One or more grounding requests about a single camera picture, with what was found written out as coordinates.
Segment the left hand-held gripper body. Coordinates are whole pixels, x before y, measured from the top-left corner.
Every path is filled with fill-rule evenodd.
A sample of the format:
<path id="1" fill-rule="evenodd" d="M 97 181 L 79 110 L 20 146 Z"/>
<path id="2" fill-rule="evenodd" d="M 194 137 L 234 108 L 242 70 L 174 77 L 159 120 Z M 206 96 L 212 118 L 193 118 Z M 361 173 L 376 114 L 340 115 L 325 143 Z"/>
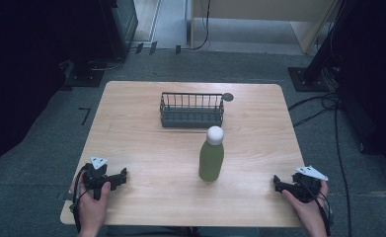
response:
<path id="1" fill-rule="evenodd" d="M 108 159 L 92 156 L 91 162 L 84 167 L 85 174 L 83 175 L 83 184 L 88 191 L 92 191 L 94 199 L 99 200 L 102 195 L 102 187 L 104 183 L 111 184 L 111 190 L 116 188 L 115 181 L 106 175 L 108 169 Z"/>

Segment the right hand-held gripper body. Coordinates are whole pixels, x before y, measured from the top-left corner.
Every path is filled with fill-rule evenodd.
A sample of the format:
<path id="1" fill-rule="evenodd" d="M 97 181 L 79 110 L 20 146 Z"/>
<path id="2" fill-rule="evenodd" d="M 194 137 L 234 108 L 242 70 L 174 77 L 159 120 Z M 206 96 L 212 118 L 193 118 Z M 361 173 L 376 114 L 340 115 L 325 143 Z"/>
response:
<path id="1" fill-rule="evenodd" d="M 294 196 L 302 202 L 314 200 L 321 189 L 321 182 L 329 178 L 312 166 L 296 167 L 292 176 Z"/>

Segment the person's right hand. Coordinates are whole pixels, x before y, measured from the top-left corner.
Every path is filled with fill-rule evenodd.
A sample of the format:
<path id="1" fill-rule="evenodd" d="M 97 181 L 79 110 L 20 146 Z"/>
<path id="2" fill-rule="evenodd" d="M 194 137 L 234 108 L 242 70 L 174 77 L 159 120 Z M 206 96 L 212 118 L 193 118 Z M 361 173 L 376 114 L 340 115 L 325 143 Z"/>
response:
<path id="1" fill-rule="evenodd" d="M 329 187 L 326 181 L 321 182 L 321 189 L 316 200 L 304 203 L 299 201 L 288 191 L 284 191 L 282 196 L 295 209 L 302 226 L 306 229 L 309 237 L 328 237 L 325 223 L 320 211 L 320 206 L 326 209 L 325 200 L 328 195 Z"/>

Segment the person's left hand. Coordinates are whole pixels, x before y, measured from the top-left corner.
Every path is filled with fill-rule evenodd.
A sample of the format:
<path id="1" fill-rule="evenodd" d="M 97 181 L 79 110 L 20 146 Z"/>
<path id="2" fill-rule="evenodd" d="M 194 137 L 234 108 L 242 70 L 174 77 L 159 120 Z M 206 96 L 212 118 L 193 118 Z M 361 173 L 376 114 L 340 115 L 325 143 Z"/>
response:
<path id="1" fill-rule="evenodd" d="M 111 183 L 102 186 L 99 200 L 84 194 L 79 201 L 78 211 L 81 230 L 77 237 L 97 237 L 107 216 L 107 207 L 111 192 Z"/>

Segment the green bottle with white cap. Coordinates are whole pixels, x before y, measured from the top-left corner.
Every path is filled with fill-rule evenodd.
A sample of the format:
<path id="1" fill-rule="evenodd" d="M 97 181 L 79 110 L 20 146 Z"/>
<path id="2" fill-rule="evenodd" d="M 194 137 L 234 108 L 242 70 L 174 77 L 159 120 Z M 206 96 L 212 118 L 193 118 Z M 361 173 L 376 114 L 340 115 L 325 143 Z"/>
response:
<path id="1" fill-rule="evenodd" d="M 224 159 L 224 131 L 220 126 L 207 130 L 206 139 L 199 153 L 199 176 L 206 182 L 218 179 Z"/>

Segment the black metal stand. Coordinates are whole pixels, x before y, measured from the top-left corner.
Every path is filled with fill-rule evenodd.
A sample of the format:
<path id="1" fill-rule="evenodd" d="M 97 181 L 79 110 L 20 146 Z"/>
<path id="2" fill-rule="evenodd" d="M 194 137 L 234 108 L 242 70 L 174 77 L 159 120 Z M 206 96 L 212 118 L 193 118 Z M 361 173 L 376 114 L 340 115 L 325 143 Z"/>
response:
<path id="1" fill-rule="evenodd" d="M 343 0 L 334 25 L 307 67 L 287 68 L 296 92 L 330 91 L 327 80 L 322 76 L 322 71 L 328 61 L 338 59 L 338 55 L 334 53 L 334 45 L 343 34 L 347 19 L 356 2 L 357 0 Z"/>

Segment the dark cabinet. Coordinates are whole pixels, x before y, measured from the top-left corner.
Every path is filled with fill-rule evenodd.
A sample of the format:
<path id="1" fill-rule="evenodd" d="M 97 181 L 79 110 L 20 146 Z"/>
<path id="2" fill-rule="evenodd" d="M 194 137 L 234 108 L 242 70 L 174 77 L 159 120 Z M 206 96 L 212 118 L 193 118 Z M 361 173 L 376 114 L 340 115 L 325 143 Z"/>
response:
<path id="1" fill-rule="evenodd" d="M 112 59 L 125 59 L 138 25 L 134 0 L 99 0 Z"/>

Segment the light wooden furniture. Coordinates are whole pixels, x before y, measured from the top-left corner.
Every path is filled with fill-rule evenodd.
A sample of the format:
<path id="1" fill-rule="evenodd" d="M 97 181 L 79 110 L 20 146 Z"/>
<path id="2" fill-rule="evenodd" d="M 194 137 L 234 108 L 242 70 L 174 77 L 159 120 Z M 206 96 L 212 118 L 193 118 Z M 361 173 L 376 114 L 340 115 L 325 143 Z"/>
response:
<path id="1" fill-rule="evenodd" d="M 340 0 L 187 0 L 191 10 L 190 46 L 195 18 L 285 21 L 307 53 Z"/>

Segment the black stand base plate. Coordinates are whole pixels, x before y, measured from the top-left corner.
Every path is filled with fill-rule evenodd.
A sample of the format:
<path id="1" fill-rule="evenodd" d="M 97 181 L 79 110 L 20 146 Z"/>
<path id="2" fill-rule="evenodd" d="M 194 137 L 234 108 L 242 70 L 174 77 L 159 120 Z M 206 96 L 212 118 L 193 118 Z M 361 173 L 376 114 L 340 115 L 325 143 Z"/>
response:
<path id="1" fill-rule="evenodd" d="M 102 70 L 85 69 L 72 61 L 66 63 L 64 73 L 68 87 L 99 87 L 104 75 Z"/>

